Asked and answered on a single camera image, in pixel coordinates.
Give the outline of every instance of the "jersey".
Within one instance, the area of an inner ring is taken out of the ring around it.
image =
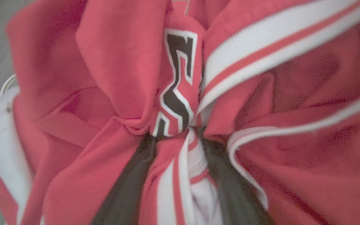
[[[190,126],[227,145],[276,224],[360,223],[360,0],[180,4],[38,0],[13,17],[7,224],[89,224],[145,133],[168,139],[139,223],[220,224]]]

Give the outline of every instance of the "red garment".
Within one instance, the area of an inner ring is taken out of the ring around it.
[[[149,132],[170,138],[157,145],[140,224],[220,224],[188,128],[207,125],[276,224],[360,224],[360,114],[246,141],[360,99],[360,0],[174,4],[38,0],[13,17],[20,94],[0,98],[7,223],[89,224]]]

